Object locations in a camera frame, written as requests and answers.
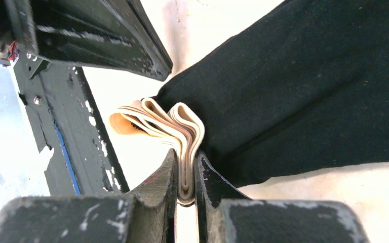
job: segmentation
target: white paint speck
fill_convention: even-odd
[[[106,172],[106,175],[108,176],[108,180],[109,182],[111,183],[111,186],[113,184],[113,181],[112,181],[112,175],[111,175],[111,172],[109,170],[105,170]]]
[[[69,233],[69,230],[68,230],[68,229],[64,230],[64,231],[62,232],[62,234],[60,235],[60,238],[64,238],[65,236],[68,235],[68,233]]]
[[[50,163],[51,158],[54,155],[54,148],[49,148],[48,146],[44,146],[44,148],[40,152],[40,163],[41,169],[43,171],[47,170],[48,164]]]
[[[120,190],[120,184],[117,181],[117,178],[114,178],[114,184],[117,186],[117,189]]]
[[[92,117],[92,116],[89,116],[89,122],[90,122],[90,124],[92,125],[92,126],[96,126],[96,120],[95,120],[95,118],[94,117]]]
[[[102,145],[102,152],[103,152],[103,155],[104,155],[105,157],[107,157],[107,156],[108,156],[108,151],[106,150],[106,143],[105,143],[103,140],[101,140],[101,145]]]
[[[87,226],[89,225],[87,223],[87,220],[89,219],[89,214],[95,210],[96,208],[98,208],[100,206],[100,204],[96,204],[94,205],[93,207],[89,208],[86,212],[86,214],[84,214],[84,220],[83,222],[80,224],[80,230],[82,231],[86,231],[87,230]]]
[[[123,222],[116,222],[116,221],[112,221],[112,220],[107,220],[106,221],[109,225],[111,226],[114,226],[115,228],[117,228],[117,232],[119,233],[119,239],[122,239],[123,238],[123,234],[125,233],[125,225],[123,224]]]
[[[126,217],[126,215],[127,215],[127,212],[126,211],[123,211],[122,213],[120,213],[119,215],[117,215],[117,219],[122,219],[122,218],[124,218],[124,217]]]
[[[118,209],[118,210],[121,210],[122,207],[123,207],[123,200],[120,199],[120,200],[119,200],[119,205],[117,206],[117,209]]]
[[[87,107],[87,110],[92,113],[93,109],[90,107],[90,103],[88,100],[86,100],[86,107]]]

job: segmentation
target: black metal bar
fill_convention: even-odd
[[[335,201],[224,199],[211,242],[369,242],[354,212]]]
[[[202,151],[194,171],[201,243],[368,242],[345,204],[251,200],[214,170]]]
[[[161,167],[125,195],[15,199],[0,211],[0,243],[172,243],[177,173],[170,150]]]
[[[50,194],[129,191],[82,68],[20,51],[14,73],[38,149],[55,148],[45,172]]]
[[[248,199],[224,179],[210,164],[203,151],[199,151],[193,162],[195,181],[195,203],[198,211],[199,242],[210,241],[208,232],[213,230],[211,218],[224,198]]]
[[[121,69],[162,81],[171,72],[171,58],[138,0],[5,4],[16,41],[45,60]]]

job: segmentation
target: black metal frame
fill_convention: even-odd
[[[38,150],[55,149],[45,171],[50,194],[128,192],[83,69],[21,51],[14,73]]]

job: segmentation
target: chipped black paint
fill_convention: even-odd
[[[14,73],[20,93],[26,101],[26,112],[38,150],[41,151],[45,146],[55,148],[45,171],[50,194],[74,194],[72,186],[74,181],[84,195],[107,195],[129,191],[83,70],[49,63],[47,68],[29,79],[27,76],[32,73],[26,69],[32,67],[33,63],[40,63],[38,65],[40,67],[44,62],[40,58],[35,61],[32,58],[28,59],[24,52],[20,52]],[[72,88],[68,87],[69,77],[72,78]],[[34,97],[41,97],[41,105],[34,104]],[[81,106],[86,102],[89,107]],[[96,121],[95,126],[89,123],[91,116]],[[62,135],[62,143],[59,142],[55,126]],[[106,143],[106,153],[98,149],[101,141]],[[62,144],[76,176],[72,180],[65,166],[67,161],[61,149]],[[107,178],[105,183],[103,168],[111,171],[112,167],[114,167],[114,173],[111,174],[112,182]]]

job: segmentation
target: black cloth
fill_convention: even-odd
[[[389,161],[389,1],[285,1],[154,98],[201,118],[235,186]]]

